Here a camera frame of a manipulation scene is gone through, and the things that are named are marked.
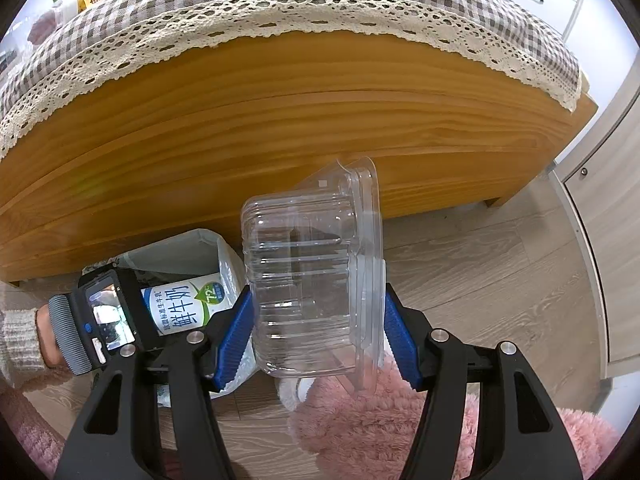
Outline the person left hand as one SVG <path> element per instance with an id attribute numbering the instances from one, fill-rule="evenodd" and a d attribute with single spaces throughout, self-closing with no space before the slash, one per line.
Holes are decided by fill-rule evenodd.
<path id="1" fill-rule="evenodd" d="M 49 368 L 62 367 L 64 359 L 53 333 L 49 307 L 46 304 L 37 310 L 36 327 L 40 353 L 44 364 Z"/>

